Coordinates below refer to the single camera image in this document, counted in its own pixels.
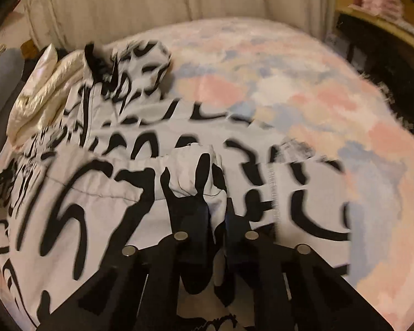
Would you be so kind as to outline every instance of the cream satin fabric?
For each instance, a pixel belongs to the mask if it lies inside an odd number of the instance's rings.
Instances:
[[[57,59],[51,44],[16,99],[7,126],[12,146],[21,146],[52,124],[62,112],[71,87],[83,78],[84,51],[74,51],[59,62]]]
[[[323,40],[335,0],[22,0],[38,47],[109,43],[157,26],[215,17],[285,22]]]

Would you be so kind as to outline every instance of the wooden shelf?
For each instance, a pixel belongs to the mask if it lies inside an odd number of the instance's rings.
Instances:
[[[375,25],[414,48],[414,36],[412,34],[406,32],[405,30],[391,22],[382,19],[381,17],[372,16],[366,12],[351,7],[339,8],[338,12],[341,14],[346,14],[361,19],[372,25]]]

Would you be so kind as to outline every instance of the bed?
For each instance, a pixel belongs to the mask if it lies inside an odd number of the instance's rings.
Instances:
[[[227,108],[341,160],[351,230],[345,277],[395,331],[406,331],[414,322],[414,136],[380,91],[328,47],[281,23],[182,23],[104,49],[116,53],[137,39],[160,40],[171,52],[161,85],[170,96]],[[0,170],[9,153],[6,145]],[[7,293],[1,280],[0,296],[18,321]]]

